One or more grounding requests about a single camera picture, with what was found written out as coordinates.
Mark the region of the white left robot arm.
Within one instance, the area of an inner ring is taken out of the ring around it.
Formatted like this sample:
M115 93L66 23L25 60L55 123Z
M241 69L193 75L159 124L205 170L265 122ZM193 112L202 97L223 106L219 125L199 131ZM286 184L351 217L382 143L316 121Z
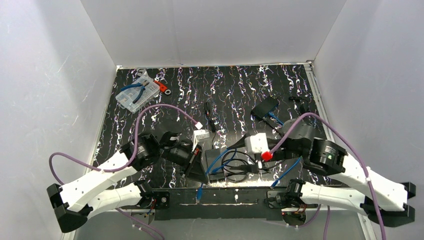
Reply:
M140 133L101 164L99 171L93 170L63 185L50 185L46 191L60 230L72 232L98 214L125 206L167 209L170 194L154 192L146 180L116 189L110 187L160 159L179 165L184 178L208 183L199 142L209 136L209 131L204 129L194 130L191 140L181 140L179 133L170 131L160 140L151 133Z

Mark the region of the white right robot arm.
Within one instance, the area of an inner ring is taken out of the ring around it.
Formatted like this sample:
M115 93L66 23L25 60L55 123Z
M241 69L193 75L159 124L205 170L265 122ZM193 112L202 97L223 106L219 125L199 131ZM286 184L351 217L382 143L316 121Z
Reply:
M415 221L415 209L408 200L416 195L411 182L394 182L362 167L360 161L333 141L316 137L315 129L301 121L285 122L284 142L263 132L247 133L233 148L245 148L259 162L296 159L303 168L347 185L335 188L291 179L285 191L272 189L264 202L271 209L326 205L350 210L386 227L399 227Z

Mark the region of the black switch with blue ports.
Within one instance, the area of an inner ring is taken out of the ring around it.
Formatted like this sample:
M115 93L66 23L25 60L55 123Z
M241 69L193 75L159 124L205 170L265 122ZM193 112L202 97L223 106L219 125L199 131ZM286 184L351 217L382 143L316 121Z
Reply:
M279 101L272 96L268 96L260 103L256 104L256 106L250 111L250 114L258 120L263 120L278 106Z

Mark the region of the grey ribbed network switch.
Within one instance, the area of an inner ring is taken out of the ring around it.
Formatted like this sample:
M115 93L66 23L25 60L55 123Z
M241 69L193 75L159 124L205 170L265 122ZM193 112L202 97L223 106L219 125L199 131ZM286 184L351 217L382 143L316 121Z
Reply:
M216 183L225 180L226 176L222 168L219 168L215 172L213 172L213 170L222 165L221 160L226 153L227 150L221 152L218 148L209 149L205 151L205 160L207 164L207 169L209 169L208 176L210 183Z

